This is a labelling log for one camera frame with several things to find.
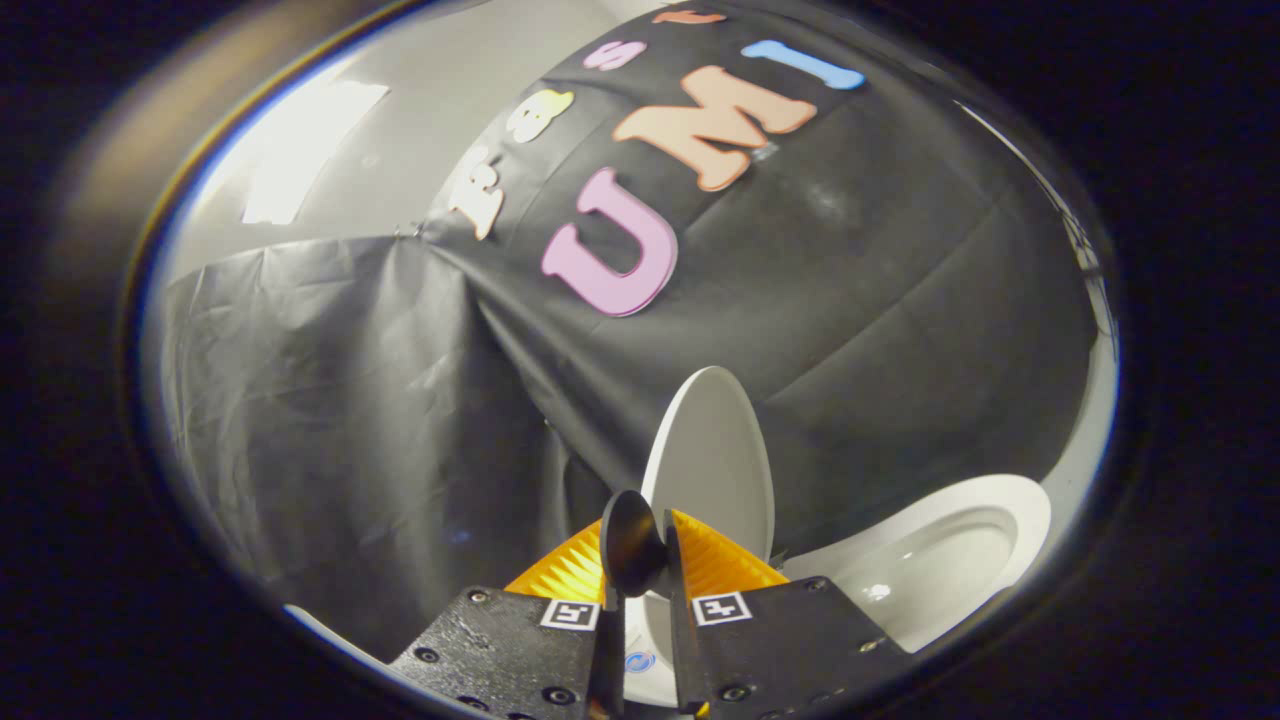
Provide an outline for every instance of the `black cloth backdrop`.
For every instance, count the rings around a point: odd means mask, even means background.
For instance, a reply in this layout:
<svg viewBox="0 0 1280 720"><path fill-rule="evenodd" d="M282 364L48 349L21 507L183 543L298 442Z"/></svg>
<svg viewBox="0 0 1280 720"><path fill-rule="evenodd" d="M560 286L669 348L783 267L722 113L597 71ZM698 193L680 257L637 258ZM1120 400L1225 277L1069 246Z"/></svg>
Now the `black cloth backdrop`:
<svg viewBox="0 0 1280 720"><path fill-rule="evenodd" d="M1043 160L1034 135L923 50L824 9L686 6L730 19L620 26L483 131L506 192L485 241L447 211L447 184L419 236L241 254L157 304L164 424L189 501L232 562L376 657L463 585L507 583L637 488L667 404L707 365L732 370L760 418L776 552L968 477L1042 478L1066 442L1097 333L1071 241L955 100ZM765 38L867 82L831 90L740 54ZM649 46L585 69L611 40ZM692 105L678 81L703 65L818 108L721 192L609 137L636 108ZM509 110L544 87L573 105L511 141ZM616 269L636 260L622 228L576 211L602 167L680 243L669 283L628 318L540 272L567 222Z"/></svg>

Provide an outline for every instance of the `letter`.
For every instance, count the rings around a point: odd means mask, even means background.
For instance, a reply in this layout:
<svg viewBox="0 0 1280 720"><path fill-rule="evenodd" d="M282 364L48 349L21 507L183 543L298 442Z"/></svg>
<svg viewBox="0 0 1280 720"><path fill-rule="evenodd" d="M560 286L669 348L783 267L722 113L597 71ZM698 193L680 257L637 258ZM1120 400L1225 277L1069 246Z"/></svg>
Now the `letter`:
<svg viewBox="0 0 1280 720"><path fill-rule="evenodd" d="M699 15L692 10L672 10L669 13L658 13L658 17L653 19L654 23L680 23L682 26L703 26L707 23L718 23L724 19L724 15Z"/></svg>
<svg viewBox="0 0 1280 720"><path fill-rule="evenodd" d="M498 173L484 164L488 155L489 149L483 145L467 150L462 156L462 174L449 192L449 210L461 210L475 224L476 240L484 240L493 229L503 199L502 190L485 192L498 182Z"/></svg>
<svg viewBox="0 0 1280 720"><path fill-rule="evenodd" d="M750 159L746 152L721 151L708 140L744 147L764 147L764 133L742 117L749 113L764 129L791 132L818 111L809 102L791 100L736 78L724 68L707 65L680 81L700 108L649 105L627 115L613 129L613 140L637 137L698 172L698 187L707 192L723 190L737 179Z"/></svg>
<svg viewBox="0 0 1280 720"><path fill-rule="evenodd" d="M605 42L582 60L582 67L613 70L634 60L636 55L644 53L645 47L648 45L644 42L627 42L626 45L621 40Z"/></svg>
<svg viewBox="0 0 1280 720"><path fill-rule="evenodd" d="M564 224L543 254L543 273L557 275L593 307L621 318L653 302L676 268L676 231L653 208L623 190L613 168L600 168L577 196L577 210L599 210L640 243L640 261L614 273L577 241L577 225Z"/></svg>
<svg viewBox="0 0 1280 720"><path fill-rule="evenodd" d="M572 92L539 90L521 102L507 118L507 131L516 142L529 142L541 135L552 119L573 104Z"/></svg>
<svg viewBox="0 0 1280 720"><path fill-rule="evenodd" d="M852 90L863 83L863 73L832 65L826 60L819 60L813 55L806 55L799 50L792 50L777 40L762 40L742 49L742 55L748 58L768 58L774 63L792 67L809 73L835 90Z"/></svg>

